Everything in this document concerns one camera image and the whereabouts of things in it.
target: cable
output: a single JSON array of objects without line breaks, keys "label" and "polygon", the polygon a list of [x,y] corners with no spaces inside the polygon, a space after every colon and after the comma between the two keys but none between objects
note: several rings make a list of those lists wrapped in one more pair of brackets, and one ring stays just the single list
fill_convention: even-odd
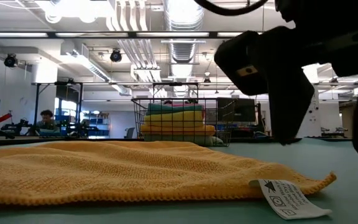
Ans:
[{"label": "cable", "polygon": [[0,2],[0,5],[6,6],[6,7],[11,7],[14,9],[41,9],[41,7],[18,7],[18,6],[10,6],[8,4],[4,4],[2,2]]},{"label": "cable", "polygon": [[210,3],[208,0],[194,0],[194,1],[197,4],[199,4],[201,7],[205,8],[206,10],[221,16],[240,16],[243,14],[250,13],[262,7],[268,0],[259,0],[251,4],[250,6],[242,7],[240,9],[225,9],[213,3]]}]

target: person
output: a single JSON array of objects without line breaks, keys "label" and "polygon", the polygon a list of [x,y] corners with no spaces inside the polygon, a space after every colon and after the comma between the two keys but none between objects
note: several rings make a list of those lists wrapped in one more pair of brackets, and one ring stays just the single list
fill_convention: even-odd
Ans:
[{"label": "person", "polygon": [[53,113],[50,110],[41,112],[42,121],[37,122],[37,128],[57,131],[56,122],[53,118]]}]

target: white tag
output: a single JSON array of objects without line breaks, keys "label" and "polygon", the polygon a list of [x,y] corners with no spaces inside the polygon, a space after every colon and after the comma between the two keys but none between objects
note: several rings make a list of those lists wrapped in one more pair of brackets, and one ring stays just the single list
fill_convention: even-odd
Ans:
[{"label": "white tag", "polygon": [[293,183],[286,180],[252,180],[250,187],[262,189],[274,211],[283,219],[316,218],[330,214],[331,210],[313,205]]}]

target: folded towel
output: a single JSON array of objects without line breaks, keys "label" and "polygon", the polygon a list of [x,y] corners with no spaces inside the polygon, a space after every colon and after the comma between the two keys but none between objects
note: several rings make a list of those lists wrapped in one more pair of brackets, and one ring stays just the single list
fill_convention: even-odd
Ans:
[{"label": "folded towel", "polygon": [[176,113],[182,111],[204,111],[203,118],[205,116],[205,110],[203,105],[162,105],[156,103],[149,103],[146,115]]},{"label": "folded towel", "polygon": [[159,135],[189,135],[189,136],[212,136],[215,134],[215,127],[206,125],[201,127],[190,128],[173,128],[173,127],[156,127],[142,124],[140,126],[142,134],[159,134]]},{"label": "folded towel", "polygon": [[145,134],[144,141],[178,141],[178,142],[192,142],[199,146],[222,146],[223,141],[215,136],[180,136],[180,135],[159,135],[159,134]]},{"label": "folded towel", "polygon": [[212,151],[190,142],[52,142],[0,149],[0,203],[262,198],[255,179],[283,179],[304,194],[336,179],[313,180],[287,166]]},{"label": "folded towel", "polygon": [[183,111],[169,114],[144,116],[147,126],[157,127],[200,127],[204,125],[202,111]]}]

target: desk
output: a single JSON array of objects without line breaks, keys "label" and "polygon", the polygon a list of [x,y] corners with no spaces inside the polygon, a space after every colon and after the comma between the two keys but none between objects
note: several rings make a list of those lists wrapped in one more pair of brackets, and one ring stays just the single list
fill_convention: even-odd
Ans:
[{"label": "desk", "polygon": [[97,203],[39,208],[0,208],[0,223],[358,223],[358,155],[350,142],[303,139],[290,146],[233,143],[213,148],[286,164],[304,175],[338,180],[309,199],[333,213],[311,220],[282,220],[266,200],[219,202]]}]

